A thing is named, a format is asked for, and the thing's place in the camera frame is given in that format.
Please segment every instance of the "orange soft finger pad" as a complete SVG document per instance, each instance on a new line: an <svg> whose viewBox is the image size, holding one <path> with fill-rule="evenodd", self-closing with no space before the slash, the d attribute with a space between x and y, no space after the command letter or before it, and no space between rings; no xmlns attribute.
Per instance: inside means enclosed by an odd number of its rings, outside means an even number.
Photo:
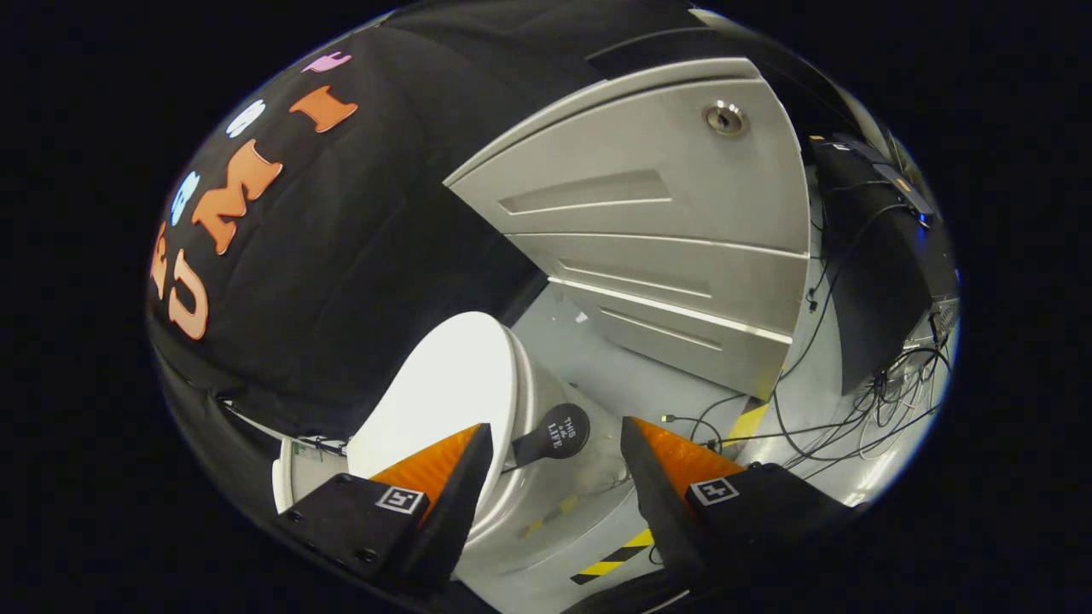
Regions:
<svg viewBox="0 0 1092 614"><path fill-rule="evenodd" d="M686 503L686 491L695 482L705 482L739 473L744 468L716 452L699 446L670 430L665 430L643 420L630 417L641 435L656 454L660 467L675 488L675 493Z"/></svg>
<svg viewBox="0 0 1092 614"><path fill-rule="evenodd" d="M424 450L415 452L380 471L371 480L397 486L399 488L426 493L429 503L428 509L425 510L425 516L420 519L420 523L424 524L425 519L428 518L428 513L432 511L436 501L440 499L440 493L443 492L443 487L448 484L448 477L454 471L455 465L459 464L459 459L462 458L463 451L466 450L466 446L471 442L471 437L474 436L479 426L482 425L475 424L450 437L440 439Z"/></svg>

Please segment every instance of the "yellow black hazard tape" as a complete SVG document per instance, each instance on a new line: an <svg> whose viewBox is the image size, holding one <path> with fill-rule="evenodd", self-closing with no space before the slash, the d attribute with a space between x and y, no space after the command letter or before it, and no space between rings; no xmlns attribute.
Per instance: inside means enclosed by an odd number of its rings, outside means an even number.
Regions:
<svg viewBox="0 0 1092 614"><path fill-rule="evenodd" d="M765 415L765 411L769 408L770 408L769 402L762 402L761 400L756 399L753 397L748 399L747 405L744 406L743 413L739 414L739 417L736 418L735 424L732 425L732 430L728 432L726 439L733 439L736 437L750 437L755 435L755 433L758 430L759 423L762 422L762 416ZM743 442L744 441L728 441L725 444L725 448L734 444L743 444ZM532 524L531 527L527 527L524 530L524 533L521 534L520 536L523 538L533 533L534 531L537 531L546 522L549 522L550 520L565 513L569 509L572 509L572 507L577 505L577 501L579 499L580 499L579 496L570 495L569 498L561 501L561 504L559 504L557 508L555 508L553 511L546 515L546 517L543 520L539 520L534 524ZM644 548L653 545L654 543L655 542L652 539L652 531L650 529L645 529L644 531L641 531L636 538L626 542L626 545L608 554L602 560L587 567L580 574L572 576L570 579L578 585L586 585L587 582L591 582L595 578L598 578L600 576L605 576L606 574L614 571L618 567L621 567L624 563L626 563L630 558L633 558L642 551L644 551Z"/></svg>
<svg viewBox="0 0 1092 614"><path fill-rule="evenodd" d="M542 529L543 524L546 524L547 522L550 522L551 520L554 520L558 516L561 516L562 513L566 513L569 510L571 510L573 507L575 507L577 506L577 501L579 501L579 500L580 500L580 495L577 495L577 494L569 495L561 503L557 504L557 507L555 507L554 509L551 509L549 511L549 513L547 513L543 518L539 518L538 520L535 520L531 524L527 524L526 527L524 527L523 530L520 531L519 535L517 535L517 538L520 539L520 540L522 540L523 538L526 538L531 533L534 533L535 531Z"/></svg>
<svg viewBox="0 0 1092 614"><path fill-rule="evenodd" d="M626 545L608 554L595 565L592 565L591 567L584 569L580 574L572 576L570 579L573 582L577 582L578 585L586 585L587 582L591 582L595 578L598 578L600 576L603 576L605 574L609 574L610 571L614 571L618 567L621 567L624 563L626 563L630 558L633 558L634 556L640 554L641 551L651 546L652 544L653 544L652 531L645 529L644 531L638 533L636 538L626 542Z"/></svg>
<svg viewBox="0 0 1092 614"><path fill-rule="evenodd" d="M732 430L725 436L725 439L735 439L737 437L750 437L755 435L758 430L758 425L762 422L762 416L765 415L765 410L770 408L770 403L751 397L747 400L747 405L744 406L744 411L736 418L736 423L732 425ZM734 446L736 444L744 444L744 441L726 441L724 447Z"/></svg>

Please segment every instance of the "toilet lid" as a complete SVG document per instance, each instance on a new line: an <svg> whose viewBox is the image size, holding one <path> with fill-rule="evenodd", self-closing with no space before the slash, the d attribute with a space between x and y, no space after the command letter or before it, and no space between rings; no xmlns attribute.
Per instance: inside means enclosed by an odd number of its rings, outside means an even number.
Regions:
<svg viewBox="0 0 1092 614"><path fill-rule="evenodd" d="M470 311L432 329L345 448L348 471L370 479L478 423L492 432L492 463L477 511L500 475L517 402L515 354L505 327Z"/></svg>

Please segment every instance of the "screw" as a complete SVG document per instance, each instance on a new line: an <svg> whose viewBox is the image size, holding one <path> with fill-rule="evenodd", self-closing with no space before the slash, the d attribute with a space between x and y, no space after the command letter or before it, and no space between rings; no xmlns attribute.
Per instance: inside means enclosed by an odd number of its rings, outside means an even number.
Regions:
<svg viewBox="0 0 1092 614"><path fill-rule="evenodd" d="M378 554L376 554L376 551L371 548L358 550L353 554L355 554L356 557L360 559L361 563L372 563L379 556Z"/></svg>
<svg viewBox="0 0 1092 614"><path fill-rule="evenodd" d="M743 109L724 101L716 101L704 111L705 122L717 134L738 137L747 130L747 116Z"/></svg>

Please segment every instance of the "toilet bowl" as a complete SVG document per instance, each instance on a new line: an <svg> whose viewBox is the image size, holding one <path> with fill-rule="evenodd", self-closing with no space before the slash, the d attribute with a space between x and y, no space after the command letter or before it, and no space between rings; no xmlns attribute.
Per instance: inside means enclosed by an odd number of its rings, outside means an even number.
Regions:
<svg viewBox="0 0 1092 614"><path fill-rule="evenodd" d="M512 441L562 403L587 415L583 448L512 470ZM586 533L632 487L619 448L620 418L535 364L511 331L477 311L448 319L417 344L345 447L348 472L370 479L478 423L490 425L492 460L459 577L543 560Z"/></svg>

